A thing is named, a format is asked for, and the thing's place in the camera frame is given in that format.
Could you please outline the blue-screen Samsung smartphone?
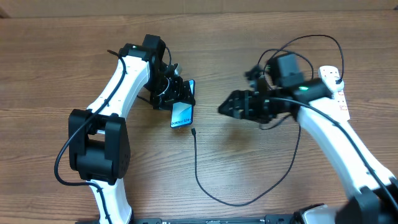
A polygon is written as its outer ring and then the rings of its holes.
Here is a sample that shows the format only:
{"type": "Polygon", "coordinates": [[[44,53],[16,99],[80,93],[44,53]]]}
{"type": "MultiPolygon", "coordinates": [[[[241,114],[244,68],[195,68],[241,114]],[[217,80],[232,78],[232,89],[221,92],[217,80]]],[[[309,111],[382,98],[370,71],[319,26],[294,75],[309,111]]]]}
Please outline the blue-screen Samsung smartphone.
{"type": "Polygon", "coordinates": [[[172,105],[171,128],[180,128],[182,126],[191,125],[193,122],[192,105],[182,103],[183,91],[177,101],[172,105]]]}

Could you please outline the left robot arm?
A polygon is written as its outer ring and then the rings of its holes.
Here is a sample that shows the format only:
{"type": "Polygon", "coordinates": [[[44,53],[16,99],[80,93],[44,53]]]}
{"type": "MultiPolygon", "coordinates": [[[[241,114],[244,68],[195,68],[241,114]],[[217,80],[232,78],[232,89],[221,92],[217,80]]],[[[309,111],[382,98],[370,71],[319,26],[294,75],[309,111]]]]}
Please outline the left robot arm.
{"type": "Polygon", "coordinates": [[[85,110],[74,109],[68,118],[72,170],[81,184],[91,188],[100,212],[97,223],[132,223],[124,176],[131,160],[126,119],[142,88],[150,93],[155,110],[171,111],[171,128],[193,123],[195,81],[183,80],[181,68],[164,62],[169,52],[157,35],[147,34],[141,45],[126,44],[115,55],[118,64],[102,93],[85,110]]]}

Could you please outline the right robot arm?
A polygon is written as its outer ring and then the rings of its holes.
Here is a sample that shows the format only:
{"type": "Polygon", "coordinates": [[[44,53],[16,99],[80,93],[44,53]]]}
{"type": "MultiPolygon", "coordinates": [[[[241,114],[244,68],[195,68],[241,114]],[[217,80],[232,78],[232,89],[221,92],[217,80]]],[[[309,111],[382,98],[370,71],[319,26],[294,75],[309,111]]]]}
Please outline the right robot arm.
{"type": "Polygon", "coordinates": [[[267,88],[255,66],[245,74],[251,90],[233,91],[219,113],[261,124],[290,113],[318,143],[348,199],[341,208],[312,205],[298,210],[292,223],[397,223],[397,178],[339,115],[331,85],[321,78],[305,80],[293,54],[268,62],[275,88],[267,88]]]}

